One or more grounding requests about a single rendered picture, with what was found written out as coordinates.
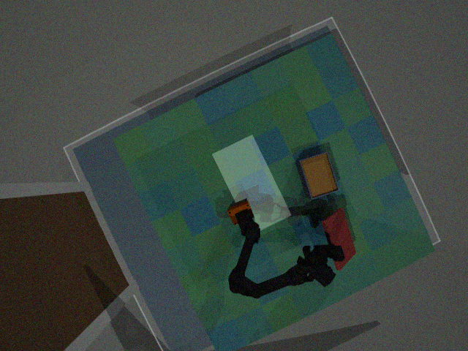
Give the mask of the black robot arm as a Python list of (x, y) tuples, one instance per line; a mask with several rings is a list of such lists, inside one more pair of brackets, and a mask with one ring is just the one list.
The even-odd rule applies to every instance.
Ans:
[[(259, 298), (289, 285), (299, 285), (304, 282), (313, 282), (316, 279), (322, 286), (329, 285), (336, 274), (331, 267), (328, 267), (326, 260), (320, 265), (318, 257), (314, 254), (306, 258), (299, 256), (297, 265), (291, 267), (286, 273), (266, 280), (259, 284), (253, 282), (245, 276), (246, 267), (252, 252), (254, 243), (260, 239), (260, 226), (252, 220), (248, 210), (235, 214), (241, 235), (246, 237), (237, 266), (229, 275), (229, 287), (233, 293)], [(320, 266), (319, 266), (320, 265)], [(309, 273), (309, 276), (307, 274)]]

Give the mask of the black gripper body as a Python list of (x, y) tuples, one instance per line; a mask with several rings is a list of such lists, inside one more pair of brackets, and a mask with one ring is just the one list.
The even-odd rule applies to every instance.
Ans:
[[(322, 249), (314, 249), (312, 250), (313, 252), (310, 251), (310, 246), (304, 246), (303, 247), (303, 254), (304, 257), (306, 258), (310, 254), (314, 254), (318, 257), (320, 261), (320, 265), (323, 265), (322, 263), (326, 260), (328, 261), (328, 257), (333, 258), (333, 261), (339, 262), (343, 261), (345, 259), (342, 247), (340, 245), (335, 245), (332, 247), (326, 247)], [(319, 265), (319, 266), (320, 266)]]

